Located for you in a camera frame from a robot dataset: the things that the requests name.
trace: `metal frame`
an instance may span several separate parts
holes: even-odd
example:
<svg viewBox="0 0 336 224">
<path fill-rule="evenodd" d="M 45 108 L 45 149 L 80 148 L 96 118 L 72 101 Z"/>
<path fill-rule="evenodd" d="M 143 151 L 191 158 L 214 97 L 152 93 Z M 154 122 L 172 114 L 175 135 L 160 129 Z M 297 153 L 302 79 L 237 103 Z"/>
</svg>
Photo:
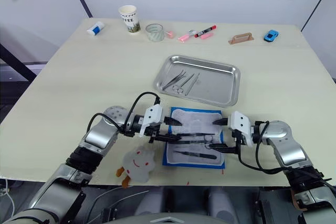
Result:
<svg viewBox="0 0 336 224">
<path fill-rule="evenodd" d="M 317 7 L 320 5 L 321 1 L 322 1 L 322 0 L 319 0 L 319 1 L 317 2 L 317 4 L 316 4 L 316 6 L 315 6 L 314 10 L 313 10 L 313 11 L 311 12 L 311 14 L 309 15 L 309 17 L 308 17 L 307 21 L 305 22 L 305 24 L 303 25 L 303 27 L 302 27 L 301 31 L 303 31 L 303 30 L 304 30 L 304 28 L 305 28 L 305 27 L 306 27 L 306 25 L 308 24 L 308 22 L 309 22 L 310 18 L 313 16 L 314 12 L 316 11 Z"/>
<path fill-rule="evenodd" d="M 28 81 L 32 82 L 36 74 L 19 61 L 11 52 L 9 52 L 3 45 L 0 44 L 0 59 L 6 62 L 9 66 L 15 69 Z"/>
</svg>

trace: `glass cup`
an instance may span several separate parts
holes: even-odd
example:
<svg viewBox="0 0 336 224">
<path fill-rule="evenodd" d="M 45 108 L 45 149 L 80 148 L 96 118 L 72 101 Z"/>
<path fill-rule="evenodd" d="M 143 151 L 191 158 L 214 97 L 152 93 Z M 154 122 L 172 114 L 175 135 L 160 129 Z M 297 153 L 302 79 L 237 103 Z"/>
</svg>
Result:
<svg viewBox="0 0 336 224">
<path fill-rule="evenodd" d="M 150 41 L 159 42 L 164 39 L 163 26 L 160 24 L 147 25 L 145 30 Z"/>
</svg>

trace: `pink highlighter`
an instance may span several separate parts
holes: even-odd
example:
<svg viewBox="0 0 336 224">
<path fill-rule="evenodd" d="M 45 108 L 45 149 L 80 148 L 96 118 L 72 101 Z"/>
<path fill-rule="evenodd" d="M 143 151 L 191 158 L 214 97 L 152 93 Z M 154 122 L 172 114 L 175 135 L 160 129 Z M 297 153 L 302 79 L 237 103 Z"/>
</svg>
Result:
<svg viewBox="0 0 336 224">
<path fill-rule="evenodd" d="M 169 39 L 173 39 L 174 38 L 174 34 L 172 31 L 164 31 L 164 33 L 166 34 L 166 37 Z"/>
<path fill-rule="evenodd" d="M 186 40 L 188 40 L 190 37 L 194 36 L 195 34 L 197 34 L 195 30 L 190 30 L 187 34 L 178 38 L 178 40 L 184 43 Z"/>
<path fill-rule="evenodd" d="M 200 36 L 200 38 L 201 38 L 201 39 L 207 39 L 207 38 L 213 36 L 213 34 L 214 34 L 214 33 L 203 34 L 203 35 Z"/>
</svg>

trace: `pink eraser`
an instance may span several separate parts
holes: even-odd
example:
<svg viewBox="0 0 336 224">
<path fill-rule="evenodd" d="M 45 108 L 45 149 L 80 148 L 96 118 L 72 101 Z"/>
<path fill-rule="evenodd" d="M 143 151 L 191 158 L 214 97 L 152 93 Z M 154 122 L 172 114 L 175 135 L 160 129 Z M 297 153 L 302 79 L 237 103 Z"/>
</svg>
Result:
<svg viewBox="0 0 336 224">
<path fill-rule="evenodd" d="M 189 39 L 189 37 L 190 37 L 189 34 L 185 34 L 181 36 L 180 38 L 178 38 L 178 40 L 180 40 L 181 42 L 185 42 L 187 39 Z"/>
<path fill-rule="evenodd" d="M 203 34 L 203 35 L 201 35 L 201 39 L 207 39 L 207 38 L 213 36 L 213 34 L 214 34 L 214 33 L 206 33 L 206 34 Z"/>
<path fill-rule="evenodd" d="M 173 34 L 172 31 L 166 31 L 165 33 L 166 33 L 166 36 L 167 36 L 169 39 L 174 38 L 174 34 Z"/>
</svg>

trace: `white cloth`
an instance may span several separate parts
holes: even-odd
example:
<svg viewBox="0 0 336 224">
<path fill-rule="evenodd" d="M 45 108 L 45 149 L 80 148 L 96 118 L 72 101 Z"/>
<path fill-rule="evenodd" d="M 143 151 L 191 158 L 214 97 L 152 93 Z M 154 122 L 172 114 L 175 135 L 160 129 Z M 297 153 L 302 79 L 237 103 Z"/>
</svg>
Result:
<svg viewBox="0 0 336 224">
<path fill-rule="evenodd" d="M 172 126 L 172 133 L 208 133 L 214 135 L 207 136 L 185 136 L 180 141 L 199 141 L 213 140 L 210 143 L 220 143 L 222 126 L 213 125 L 212 122 L 222 118 L 219 113 L 184 111 L 176 109 L 172 112 L 172 118 L 180 121 L 183 126 Z M 217 159 L 201 158 L 183 155 L 179 152 L 194 152 L 202 154 L 215 155 Z M 221 166 L 224 161 L 224 154 L 209 150 L 204 143 L 192 144 L 168 144 L 167 145 L 167 162 L 170 164 L 194 164 L 194 165 L 218 165 Z"/>
</svg>

